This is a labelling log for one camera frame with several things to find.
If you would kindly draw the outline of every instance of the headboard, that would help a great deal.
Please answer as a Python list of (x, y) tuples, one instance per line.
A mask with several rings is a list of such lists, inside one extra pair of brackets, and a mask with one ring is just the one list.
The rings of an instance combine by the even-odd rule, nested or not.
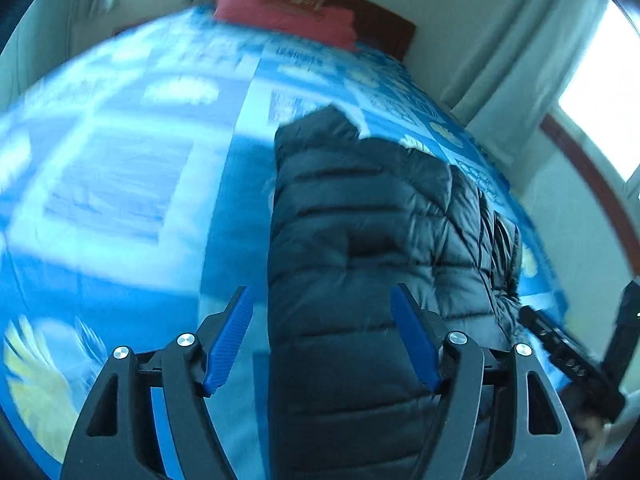
[(402, 61), (415, 32), (409, 20), (367, 0), (325, 0), (324, 4), (351, 9), (358, 41)]

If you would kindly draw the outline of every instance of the silver screw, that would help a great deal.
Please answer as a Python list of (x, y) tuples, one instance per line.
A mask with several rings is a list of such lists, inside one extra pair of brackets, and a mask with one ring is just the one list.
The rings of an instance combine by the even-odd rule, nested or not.
[(179, 338), (178, 338), (178, 345), (180, 346), (191, 346), (192, 344), (194, 344), (196, 341), (196, 336), (194, 336), (193, 334), (182, 334)]
[(529, 345), (525, 345), (524, 343), (518, 343), (516, 345), (516, 352), (520, 355), (524, 355), (524, 357), (528, 357), (533, 354), (533, 350)]
[(466, 343), (466, 335), (462, 332), (451, 332), (449, 334), (449, 341), (451, 341), (454, 345), (463, 345)]
[(129, 349), (126, 346), (118, 346), (114, 351), (113, 351), (113, 356), (116, 359), (124, 359), (126, 356), (129, 355)]

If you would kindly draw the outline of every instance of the patterned bedspread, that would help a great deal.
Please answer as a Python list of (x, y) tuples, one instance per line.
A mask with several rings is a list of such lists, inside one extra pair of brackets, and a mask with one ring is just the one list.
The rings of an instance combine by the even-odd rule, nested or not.
[[(329, 103), (362, 137), (460, 167), (520, 226), (523, 303), (564, 314), (507, 181), (399, 63), (216, 23), (206, 8), (169, 16), (72, 60), (0, 117), (0, 406), (53, 479), (108, 352), (164, 347), (239, 285), (254, 320), (208, 408), (238, 478), (268, 478), (273, 137)], [(161, 392), (153, 400), (179, 479)]]

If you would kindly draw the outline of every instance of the blue gripper pad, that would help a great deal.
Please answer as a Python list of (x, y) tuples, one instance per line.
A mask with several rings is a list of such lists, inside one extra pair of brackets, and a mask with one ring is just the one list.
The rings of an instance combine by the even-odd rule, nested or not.
[(210, 395), (226, 383), (246, 329), (254, 315), (254, 300), (249, 289), (244, 289), (235, 304), (230, 304), (221, 314), (226, 315), (226, 322), (209, 351), (207, 373), (202, 381), (204, 390)]
[(438, 352), (442, 341), (435, 340), (422, 309), (404, 283), (391, 289), (391, 312), (415, 374), (431, 392), (436, 392), (442, 382), (438, 371)]

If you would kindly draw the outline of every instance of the blue bedsheet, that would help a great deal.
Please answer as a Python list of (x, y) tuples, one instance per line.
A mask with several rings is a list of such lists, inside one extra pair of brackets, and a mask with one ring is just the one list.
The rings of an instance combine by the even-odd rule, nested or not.
[[(362, 137), (459, 166), (520, 226), (523, 302), (562, 317), (507, 181), (399, 63), (216, 23), (205, 8), (169, 16), (67, 63), (0, 118), (0, 405), (53, 479), (108, 352), (164, 347), (238, 285), (253, 291), (254, 320), (208, 407), (238, 478), (268, 478), (273, 137), (329, 103)], [(181, 478), (156, 413), (169, 476)]]

